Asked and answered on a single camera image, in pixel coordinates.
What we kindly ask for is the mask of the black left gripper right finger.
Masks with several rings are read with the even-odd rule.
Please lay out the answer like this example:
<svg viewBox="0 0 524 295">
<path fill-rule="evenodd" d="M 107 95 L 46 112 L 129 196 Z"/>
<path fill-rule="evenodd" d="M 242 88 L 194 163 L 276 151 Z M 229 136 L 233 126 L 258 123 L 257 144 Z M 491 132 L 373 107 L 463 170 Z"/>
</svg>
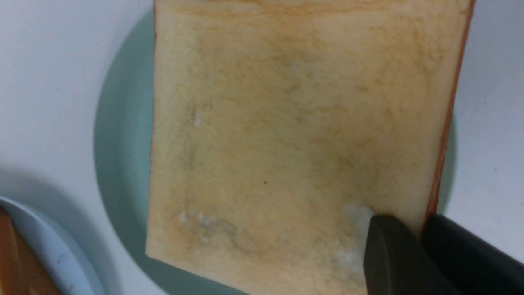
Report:
<svg viewBox="0 0 524 295">
<path fill-rule="evenodd" d="M 523 263 L 442 215 L 425 223 L 422 247 L 464 295 L 522 295 Z"/>
</svg>

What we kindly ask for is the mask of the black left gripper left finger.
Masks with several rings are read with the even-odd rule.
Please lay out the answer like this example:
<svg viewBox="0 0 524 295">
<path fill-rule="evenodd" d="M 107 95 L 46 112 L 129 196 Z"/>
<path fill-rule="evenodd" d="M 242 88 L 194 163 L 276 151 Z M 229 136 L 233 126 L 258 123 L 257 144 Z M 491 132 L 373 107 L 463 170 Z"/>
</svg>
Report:
<svg viewBox="0 0 524 295">
<path fill-rule="evenodd" d="M 449 295 L 451 286 L 398 218 L 374 215 L 364 252 L 369 295 Z"/>
</svg>

